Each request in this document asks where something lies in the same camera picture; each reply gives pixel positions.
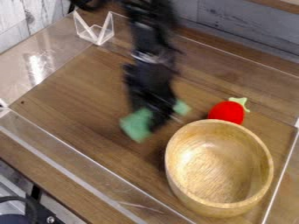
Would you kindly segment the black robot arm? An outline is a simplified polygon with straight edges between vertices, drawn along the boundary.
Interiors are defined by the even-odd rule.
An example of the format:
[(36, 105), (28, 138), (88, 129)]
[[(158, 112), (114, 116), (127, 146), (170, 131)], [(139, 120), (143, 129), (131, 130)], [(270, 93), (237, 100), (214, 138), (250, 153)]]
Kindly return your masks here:
[(171, 83), (180, 53), (172, 44), (174, 6), (170, 0), (118, 1), (134, 43), (134, 63), (123, 66), (132, 110), (146, 108), (155, 116), (168, 117), (176, 101)]

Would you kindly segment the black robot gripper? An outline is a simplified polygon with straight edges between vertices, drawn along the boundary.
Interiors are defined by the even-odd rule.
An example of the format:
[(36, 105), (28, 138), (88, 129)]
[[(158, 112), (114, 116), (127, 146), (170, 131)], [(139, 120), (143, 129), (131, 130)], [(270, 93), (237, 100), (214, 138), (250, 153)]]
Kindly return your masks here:
[(132, 52), (134, 64), (124, 64), (126, 86), (134, 111), (150, 109), (168, 117), (174, 113), (175, 94), (172, 90), (176, 71), (174, 52), (154, 55)]

